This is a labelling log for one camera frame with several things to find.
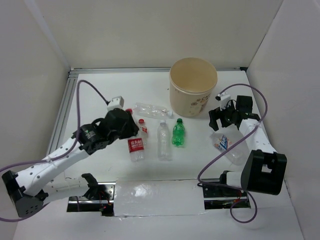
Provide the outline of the green plastic bottle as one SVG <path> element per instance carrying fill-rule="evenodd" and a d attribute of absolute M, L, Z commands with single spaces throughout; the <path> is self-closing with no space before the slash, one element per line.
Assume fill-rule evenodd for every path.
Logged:
<path fill-rule="evenodd" d="M 185 145 L 186 129 L 183 120 L 178 118 L 172 130 L 171 142 L 175 147 L 183 147 Z"/>

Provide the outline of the red cola label bottle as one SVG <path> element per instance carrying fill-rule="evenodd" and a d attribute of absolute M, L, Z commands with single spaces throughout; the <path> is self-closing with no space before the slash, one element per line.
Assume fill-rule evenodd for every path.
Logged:
<path fill-rule="evenodd" d="M 139 132 L 141 134 L 141 137 L 146 142 L 148 140 L 148 128 L 146 126 L 144 119 L 140 118 L 138 120 L 138 127 L 139 127 Z"/>

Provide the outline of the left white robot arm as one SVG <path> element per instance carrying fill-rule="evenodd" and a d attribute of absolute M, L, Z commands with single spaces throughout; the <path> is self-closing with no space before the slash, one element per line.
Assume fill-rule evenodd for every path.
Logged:
<path fill-rule="evenodd" d="M 29 218 L 55 200 L 73 196 L 92 200 L 101 192 L 106 194 L 106 188 L 90 173 L 67 179 L 65 183 L 54 179 L 114 141 L 135 137 L 138 131 L 132 113 L 115 108 L 104 118 L 80 126 L 61 147 L 43 160 L 31 163 L 29 168 L 19 172 L 7 168 L 2 180 L 18 217 Z"/>

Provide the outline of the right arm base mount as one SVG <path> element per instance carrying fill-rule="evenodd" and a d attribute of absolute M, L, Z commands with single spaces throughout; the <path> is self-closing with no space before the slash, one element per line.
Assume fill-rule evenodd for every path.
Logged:
<path fill-rule="evenodd" d="M 231 205 L 239 200 L 234 208 L 250 208 L 248 195 L 235 189 L 213 186 L 198 182 L 197 186 L 202 189 L 205 210 L 229 209 Z"/>

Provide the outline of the blue label clear bottle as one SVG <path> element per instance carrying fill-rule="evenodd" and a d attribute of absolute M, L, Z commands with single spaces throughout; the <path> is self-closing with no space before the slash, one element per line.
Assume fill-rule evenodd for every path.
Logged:
<path fill-rule="evenodd" d="M 210 136 L 212 145 L 220 152 L 224 153 L 235 145 L 242 137 L 237 133 L 213 132 Z M 249 149 L 243 141 L 224 155 L 233 165 L 243 166 L 249 156 Z"/>

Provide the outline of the red cap red label bottle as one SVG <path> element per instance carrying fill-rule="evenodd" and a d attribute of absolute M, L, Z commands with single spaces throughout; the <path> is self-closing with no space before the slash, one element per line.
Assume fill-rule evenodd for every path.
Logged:
<path fill-rule="evenodd" d="M 131 108 L 127 108 L 126 111 L 131 114 L 135 125 L 138 127 L 137 135 L 132 136 L 127 140 L 131 161 L 138 162 L 145 158 L 145 136 L 140 124 L 133 115 L 133 110 Z"/>

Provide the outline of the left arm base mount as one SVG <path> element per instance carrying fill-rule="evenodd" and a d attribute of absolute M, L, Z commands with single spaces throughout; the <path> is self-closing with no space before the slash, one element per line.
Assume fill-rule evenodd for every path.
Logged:
<path fill-rule="evenodd" d="M 67 213 L 99 213 L 104 217 L 114 216 L 115 182 L 99 182 L 99 191 L 90 195 L 71 196 L 67 203 Z"/>

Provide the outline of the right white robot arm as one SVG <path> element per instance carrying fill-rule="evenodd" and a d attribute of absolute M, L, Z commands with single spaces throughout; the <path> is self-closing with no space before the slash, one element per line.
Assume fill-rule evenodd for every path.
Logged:
<path fill-rule="evenodd" d="M 223 128 L 235 125 L 244 137 L 251 134 L 244 140 L 250 153 L 242 172 L 224 171 L 222 181 L 218 184 L 220 194 L 230 196 L 236 188 L 241 188 L 244 191 L 278 195 L 282 189 L 287 158 L 270 144 L 260 126 L 261 118 L 252 112 L 252 97 L 238 95 L 233 102 L 231 96 L 223 92 L 216 99 L 220 106 L 209 111 L 209 126 L 218 131 L 217 120 L 220 120 Z"/>

